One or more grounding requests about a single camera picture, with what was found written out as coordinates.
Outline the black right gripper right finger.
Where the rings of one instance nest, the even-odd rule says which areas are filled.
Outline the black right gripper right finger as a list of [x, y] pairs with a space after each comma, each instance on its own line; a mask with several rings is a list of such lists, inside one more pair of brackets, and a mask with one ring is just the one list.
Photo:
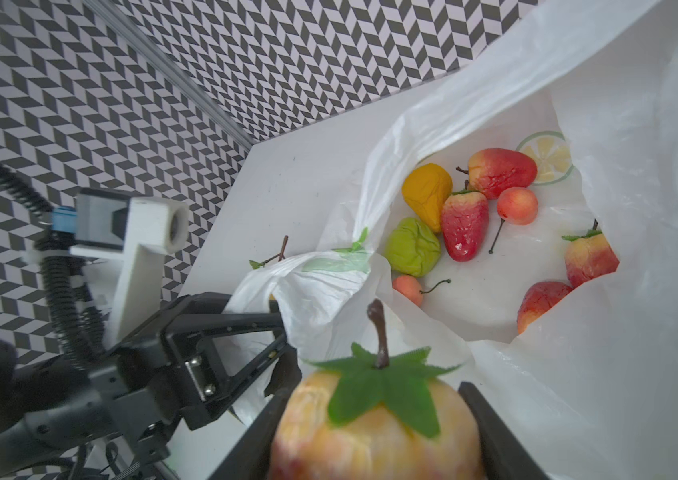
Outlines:
[[458, 393], [470, 408], [479, 430], [481, 459], [491, 480], [548, 480], [477, 386], [462, 382]]

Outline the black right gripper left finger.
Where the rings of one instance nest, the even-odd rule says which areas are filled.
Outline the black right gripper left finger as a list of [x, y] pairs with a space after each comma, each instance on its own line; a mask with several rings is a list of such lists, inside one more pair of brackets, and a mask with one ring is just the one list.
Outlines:
[[273, 439], [296, 385], [277, 390], [209, 480], [266, 480]]

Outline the red fake strawberry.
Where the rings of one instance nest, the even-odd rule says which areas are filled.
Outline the red fake strawberry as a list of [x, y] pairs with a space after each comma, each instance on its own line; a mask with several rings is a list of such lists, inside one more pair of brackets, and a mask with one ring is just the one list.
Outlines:
[[483, 193], [460, 191], [450, 195], [441, 211], [441, 230], [448, 255], [457, 262], [475, 258], [488, 224], [488, 200]]

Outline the peach fake apple green leaf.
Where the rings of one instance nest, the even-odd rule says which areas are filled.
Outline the peach fake apple green leaf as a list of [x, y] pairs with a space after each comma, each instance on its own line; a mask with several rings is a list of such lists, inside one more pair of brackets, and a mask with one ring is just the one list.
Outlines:
[[315, 363], [292, 392], [270, 451], [271, 479], [482, 479], [477, 422], [428, 363], [427, 347], [392, 356], [383, 303], [367, 316], [378, 350], [357, 343]]

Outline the yellow fake pear with leaves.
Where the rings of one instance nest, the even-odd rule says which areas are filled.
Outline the yellow fake pear with leaves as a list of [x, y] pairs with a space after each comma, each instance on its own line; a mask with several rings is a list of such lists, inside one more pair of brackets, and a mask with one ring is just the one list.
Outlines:
[[265, 260], [261, 260], [261, 261], [250, 260], [249, 261], [250, 267], [253, 270], [256, 270], [256, 269], [263, 268], [263, 267], [267, 266], [268, 264], [270, 264], [272, 262], [283, 261], [285, 259], [285, 252], [286, 252], [286, 248], [287, 248], [287, 245], [288, 245], [288, 241], [289, 241], [289, 236], [285, 235], [283, 237], [280, 250], [275, 255], [273, 255], [273, 256], [265, 259]]

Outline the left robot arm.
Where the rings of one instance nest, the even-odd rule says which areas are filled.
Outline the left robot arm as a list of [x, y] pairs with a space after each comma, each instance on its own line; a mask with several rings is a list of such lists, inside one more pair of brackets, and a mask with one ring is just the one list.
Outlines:
[[176, 429], [218, 420], [266, 372], [264, 411], [215, 471], [264, 479], [270, 445], [302, 374], [279, 308], [227, 311], [204, 293], [162, 304], [168, 255], [187, 237], [184, 203], [82, 189], [73, 209], [54, 208], [0, 163], [0, 186], [48, 227], [39, 258], [51, 324], [62, 352], [20, 366], [0, 340], [0, 478], [56, 465], [87, 477], [90, 445], [121, 438], [134, 459], [118, 479], [162, 479]]

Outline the white plastic bag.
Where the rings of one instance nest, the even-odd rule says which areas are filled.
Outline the white plastic bag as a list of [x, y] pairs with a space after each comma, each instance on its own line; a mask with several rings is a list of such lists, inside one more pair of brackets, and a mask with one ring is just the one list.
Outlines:
[[[382, 254], [428, 162], [526, 154], [536, 219], [489, 225], [418, 309]], [[489, 254], [486, 247], [498, 248]], [[275, 300], [305, 373], [375, 347], [473, 383], [553, 479], [678, 479], [678, 1], [547, 1], [405, 111], [315, 251], [253, 270], [228, 310]]]

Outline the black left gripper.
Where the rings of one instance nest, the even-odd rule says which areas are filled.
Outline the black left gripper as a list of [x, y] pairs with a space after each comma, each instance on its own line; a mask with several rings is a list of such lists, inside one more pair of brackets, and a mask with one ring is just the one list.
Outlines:
[[[128, 334], [89, 373], [139, 462], [170, 456], [178, 425], [197, 430], [248, 391], [264, 399], [300, 382], [296, 349], [278, 308], [225, 313], [229, 295], [181, 296]], [[255, 334], [253, 347], [232, 336]]]

